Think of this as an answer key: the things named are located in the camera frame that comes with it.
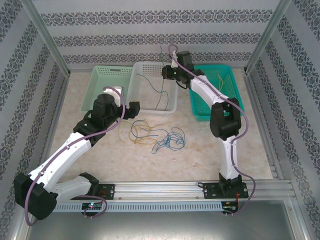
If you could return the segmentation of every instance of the white basket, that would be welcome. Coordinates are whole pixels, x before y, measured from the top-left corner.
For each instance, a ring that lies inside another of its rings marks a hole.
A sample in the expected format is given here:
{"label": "white basket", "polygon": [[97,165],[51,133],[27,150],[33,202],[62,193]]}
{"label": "white basket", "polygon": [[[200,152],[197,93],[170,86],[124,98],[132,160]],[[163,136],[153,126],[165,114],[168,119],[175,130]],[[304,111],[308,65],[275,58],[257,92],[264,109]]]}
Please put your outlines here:
{"label": "white basket", "polygon": [[[150,113],[150,114],[172,114],[177,109],[178,100],[178,85],[175,80],[165,79],[163,83],[163,77],[161,76],[163,63],[158,61],[139,61],[133,65],[133,70],[131,73],[128,93],[126,97],[126,105],[129,102],[140,102],[140,112]],[[161,93],[156,92],[150,85],[157,90],[161,91],[163,84],[163,91],[161,100],[159,102]]]}

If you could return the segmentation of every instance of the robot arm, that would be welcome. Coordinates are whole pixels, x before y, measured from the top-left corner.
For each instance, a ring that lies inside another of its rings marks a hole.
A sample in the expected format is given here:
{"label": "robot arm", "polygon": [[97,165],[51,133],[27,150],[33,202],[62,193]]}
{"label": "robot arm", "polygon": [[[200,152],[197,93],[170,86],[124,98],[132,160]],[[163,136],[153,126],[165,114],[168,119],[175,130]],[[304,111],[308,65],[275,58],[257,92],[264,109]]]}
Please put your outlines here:
{"label": "robot arm", "polygon": [[[228,99],[238,106],[239,102],[236,98],[229,98],[222,94],[208,81],[200,69],[194,68],[190,52],[182,51],[176,53],[176,51],[173,51],[172,57],[175,58],[180,65],[201,79],[194,78],[193,75],[179,67],[175,60],[172,60],[172,65],[167,65],[162,68],[161,74],[165,79],[182,82],[186,85],[186,88],[193,90],[202,97],[211,108],[210,129],[212,134],[216,138],[219,138],[222,152],[219,189],[223,195],[227,195],[230,189],[234,190],[243,186],[242,177],[235,169],[238,165],[236,140],[233,141],[233,148],[231,148],[231,142],[239,134],[239,129],[241,128],[241,117],[239,110],[225,102],[224,99]],[[231,149],[233,151],[234,164],[231,159]]]}
{"label": "robot arm", "polygon": [[[123,119],[133,119],[140,111],[139,102],[130,102],[129,109],[125,109]],[[19,173],[14,179],[15,202],[25,207],[27,192],[33,181],[36,181],[28,202],[28,211],[38,220],[45,219],[57,204],[70,200],[80,195],[89,194],[96,196],[99,181],[92,175],[84,172],[73,180],[58,183],[57,181],[65,171],[85,152],[91,149],[104,134],[83,139],[77,143],[70,143],[85,136],[107,130],[121,115],[123,106],[117,106],[111,93],[100,94],[93,103],[93,109],[88,111],[84,118],[77,123],[73,132],[65,143],[42,165],[31,171],[28,175]],[[63,148],[66,148],[43,171],[44,166]]]}

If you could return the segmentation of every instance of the wall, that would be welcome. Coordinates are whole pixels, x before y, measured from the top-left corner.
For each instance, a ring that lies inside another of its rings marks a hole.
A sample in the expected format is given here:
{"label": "wall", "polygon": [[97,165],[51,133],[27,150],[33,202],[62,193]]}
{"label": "wall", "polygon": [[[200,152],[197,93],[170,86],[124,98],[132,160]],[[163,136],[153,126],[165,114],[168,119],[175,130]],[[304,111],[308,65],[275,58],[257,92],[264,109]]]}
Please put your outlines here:
{"label": "wall", "polygon": [[282,172],[320,239],[320,1],[293,0],[251,78]]}
{"label": "wall", "polygon": [[13,180],[37,167],[64,76],[18,0],[0,2],[0,240],[16,204]]}
{"label": "wall", "polygon": [[279,0],[35,0],[71,70],[160,61],[175,43],[198,64],[244,67]]}

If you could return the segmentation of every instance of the white floor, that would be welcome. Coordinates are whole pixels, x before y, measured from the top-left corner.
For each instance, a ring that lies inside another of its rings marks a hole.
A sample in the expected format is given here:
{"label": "white floor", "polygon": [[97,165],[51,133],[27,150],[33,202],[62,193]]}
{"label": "white floor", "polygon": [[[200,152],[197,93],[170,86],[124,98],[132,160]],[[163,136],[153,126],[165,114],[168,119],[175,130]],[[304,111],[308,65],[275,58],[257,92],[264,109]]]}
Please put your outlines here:
{"label": "white floor", "polygon": [[[55,132],[51,154],[67,139],[73,127],[84,114],[81,106],[90,80],[90,73],[72,73],[67,88],[61,115]],[[234,70],[245,112],[249,118],[249,132],[238,144],[238,165],[240,170],[255,179],[272,179],[269,163],[264,151],[257,123],[242,73]],[[128,138],[129,124],[107,133],[90,151],[81,156],[62,176],[61,181],[75,178],[88,172],[101,182],[139,181],[198,181],[217,180],[221,165],[218,140],[212,135],[209,122],[196,121],[192,114],[189,91],[179,88],[175,113],[163,115],[139,114],[135,120],[146,119],[150,125],[166,124],[161,128],[170,131],[179,127],[185,132],[186,145],[172,151],[160,149],[152,154],[152,145],[138,145]],[[245,121],[242,117],[242,128]]]}

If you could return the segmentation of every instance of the light green basket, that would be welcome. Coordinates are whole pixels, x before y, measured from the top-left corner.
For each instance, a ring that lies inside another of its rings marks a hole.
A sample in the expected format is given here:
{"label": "light green basket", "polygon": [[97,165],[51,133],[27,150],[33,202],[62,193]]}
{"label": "light green basket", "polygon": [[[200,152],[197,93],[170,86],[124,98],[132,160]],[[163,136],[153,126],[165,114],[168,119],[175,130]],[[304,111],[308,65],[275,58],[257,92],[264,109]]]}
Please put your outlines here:
{"label": "light green basket", "polygon": [[95,66],[81,110],[92,110],[95,99],[104,93],[104,87],[123,87],[123,98],[126,101],[132,69],[131,66]]}
{"label": "light green basket", "polygon": [[[200,69],[204,72],[209,82],[219,89],[219,77],[223,80],[223,86],[221,92],[228,96],[230,99],[236,98],[239,101],[240,108],[244,111],[244,105],[242,103],[239,90],[236,84],[234,74],[231,67],[228,65],[196,65],[195,69]],[[190,90],[190,100],[192,113],[197,121],[210,121],[211,108],[206,104],[206,102],[194,91]]]}

